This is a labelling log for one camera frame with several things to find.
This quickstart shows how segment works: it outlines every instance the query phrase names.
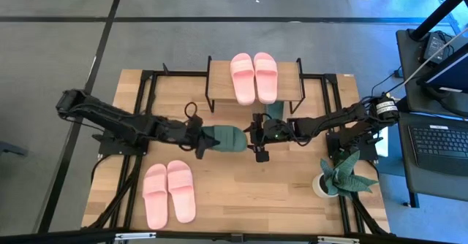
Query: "black floor stripe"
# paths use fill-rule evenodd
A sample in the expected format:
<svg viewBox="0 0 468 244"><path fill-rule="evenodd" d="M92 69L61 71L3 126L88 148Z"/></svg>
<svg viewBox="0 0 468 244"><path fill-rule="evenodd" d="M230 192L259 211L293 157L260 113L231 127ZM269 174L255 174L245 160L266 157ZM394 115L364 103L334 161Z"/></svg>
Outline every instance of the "black floor stripe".
<svg viewBox="0 0 468 244"><path fill-rule="evenodd" d="M110 29L112 28L113 19L116 16L118 4L120 0L113 0L112 7L110 8L109 16L102 32L101 40L97 47L96 56L89 72L88 80L85 84L85 91L89 94L91 93L94 82L96 80L97 72L99 70L99 65L101 64L102 56L104 55L105 46L107 44L107 39L109 38ZM39 225L38 232L45 233L48 232L50 228L50 223L53 219L53 214L57 203L59 201L60 193L64 185L65 177L67 176L67 171L72 160L73 150L75 149L76 142L78 140L78 135L80 133L80 124L74 123L70 127L69 134L66 138L66 144L59 159L59 169L54 176L52 188L49 190L47 204L44 209L44 213Z"/></svg>
<svg viewBox="0 0 468 244"><path fill-rule="evenodd" d="M0 16L0 22L68 22L93 23L106 22L107 17L26 17L26 16Z"/></svg>
<svg viewBox="0 0 468 244"><path fill-rule="evenodd" d="M278 23L422 23L426 18L306 18L306 17L116 17L115 23L145 22L278 22Z"/></svg>
<svg viewBox="0 0 468 244"><path fill-rule="evenodd" d="M0 16L0 22L25 23L102 23L108 22L107 17L26 17ZM170 22L270 22L270 23L381 23L381 24L419 24L426 18L321 18L321 17L115 17L114 23L170 23ZM446 26L453 22L447 17L440 25Z"/></svg>

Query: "potted plant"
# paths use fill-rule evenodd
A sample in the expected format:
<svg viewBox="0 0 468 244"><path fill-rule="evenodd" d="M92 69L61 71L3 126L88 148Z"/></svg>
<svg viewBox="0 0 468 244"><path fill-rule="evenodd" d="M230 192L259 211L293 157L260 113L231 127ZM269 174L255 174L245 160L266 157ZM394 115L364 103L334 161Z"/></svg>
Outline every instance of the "potted plant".
<svg viewBox="0 0 468 244"><path fill-rule="evenodd" d="M359 151L339 162L334 168L327 161L320 159L323 173L312 181L312 188L319 197L336 197L338 195L352 199L352 192L372 192L369 186L377 183L359 175L352 175L354 165L359 160Z"/></svg>

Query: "pink slipper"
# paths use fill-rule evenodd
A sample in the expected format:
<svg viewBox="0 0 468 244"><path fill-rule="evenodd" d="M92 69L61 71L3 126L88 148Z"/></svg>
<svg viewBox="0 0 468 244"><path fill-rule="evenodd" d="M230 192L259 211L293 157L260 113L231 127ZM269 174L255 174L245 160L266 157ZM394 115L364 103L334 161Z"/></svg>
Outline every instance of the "pink slipper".
<svg viewBox="0 0 468 244"><path fill-rule="evenodd" d="M143 179L146 220L150 229L161 229L167 223L167 171L164 164L155 164Z"/></svg>
<svg viewBox="0 0 468 244"><path fill-rule="evenodd" d="M257 53L254 57L255 80L258 99L263 104L272 104L278 94L278 69L270 54Z"/></svg>
<svg viewBox="0 0 468 244"><path fill-rule="evenodd" d="M231 61L235 97L240 105L250 105L255 100L254 66L247 53L236 55Z"/></svg>
<svg viewBox="0 0 468 244"><path fill-rule="evenodd" d="M195 193L190 167L175 160L167 165L167 187L173 197L175 216L181 223L195 218Z"/></svg>

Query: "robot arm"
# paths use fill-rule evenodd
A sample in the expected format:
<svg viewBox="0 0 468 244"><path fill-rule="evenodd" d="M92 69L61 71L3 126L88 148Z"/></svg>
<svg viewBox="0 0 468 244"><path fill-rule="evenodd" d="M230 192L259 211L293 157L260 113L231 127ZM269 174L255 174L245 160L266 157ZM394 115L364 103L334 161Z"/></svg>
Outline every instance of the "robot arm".
<svg viewBox="0 0 468 244"><path fill-rule="evenodd" d="M134 115L101 102L82 90L65 91L56 109L60 118L84 117L107 129L113 140L133 148L156 140L179 145L183 150L195 149L201 159L205 149L219 144L203 132L203 120L196 115L190 116L186 124L157 115Z"/></svg>
<svg viewBox="0 0 468 244"><path fill-rule="evenodd" d="M269 160L265 145L277 142L296 142L307 145L321 131L357 122L351 128L342 128L337 132L339 147L346 148L353 140L364 135L375 134L381 129L392 126L399 119L394 101L386 96L371 97L350 107L318 118L288 118L287 122L268 119L263 123L263 114L254 114L250 132L257 162Z"/></svg>

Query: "wooden shelf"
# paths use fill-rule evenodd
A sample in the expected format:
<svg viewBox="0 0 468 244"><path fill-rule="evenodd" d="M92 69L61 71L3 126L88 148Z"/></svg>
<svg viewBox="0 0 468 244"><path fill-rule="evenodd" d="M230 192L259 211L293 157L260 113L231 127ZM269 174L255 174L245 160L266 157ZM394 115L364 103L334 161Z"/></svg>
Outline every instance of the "wooden shelf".
<svg viewBox="0 0 468 244"><path fill-rule="evenodd" d="M278 98L276 100L299 102L302 96L298 62L277 62L277 66ZM208 97L211 100L235 99L234 85L230 73L230 61L211 61Z"/></svg>

